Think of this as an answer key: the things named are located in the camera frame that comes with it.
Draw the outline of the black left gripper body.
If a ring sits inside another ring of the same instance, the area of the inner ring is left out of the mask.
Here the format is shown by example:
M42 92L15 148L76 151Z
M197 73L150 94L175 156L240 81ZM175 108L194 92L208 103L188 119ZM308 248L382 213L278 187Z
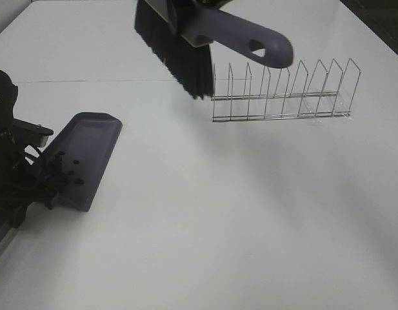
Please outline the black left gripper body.
M14 119L12 123L14 143L18 146L45 147L48 138L54 134L52 129L41 124L29 123L20 119Z

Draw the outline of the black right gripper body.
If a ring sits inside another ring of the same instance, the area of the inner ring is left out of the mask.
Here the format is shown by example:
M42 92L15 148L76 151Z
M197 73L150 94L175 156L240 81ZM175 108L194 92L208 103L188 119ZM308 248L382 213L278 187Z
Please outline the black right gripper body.
M227 3L230 3L231 0L176 0L172 1L172 3L176 7L188 7L193 5L202 6L205 8L211 9L220 9Z

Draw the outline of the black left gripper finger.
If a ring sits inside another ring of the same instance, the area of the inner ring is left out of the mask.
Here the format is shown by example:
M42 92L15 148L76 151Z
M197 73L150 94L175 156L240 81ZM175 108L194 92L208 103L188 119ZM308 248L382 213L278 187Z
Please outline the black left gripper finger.
M10 226L12 228L19 228L25 221L28 207L32 204L31 201L18 202L10 208Z

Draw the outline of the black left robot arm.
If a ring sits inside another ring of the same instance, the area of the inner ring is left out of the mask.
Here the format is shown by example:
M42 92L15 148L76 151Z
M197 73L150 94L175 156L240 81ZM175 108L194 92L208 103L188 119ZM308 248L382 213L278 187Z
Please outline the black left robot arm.
M46 159L39 150L54 132L14 118L18 86L0 70L0 217L18 228L48 177Z

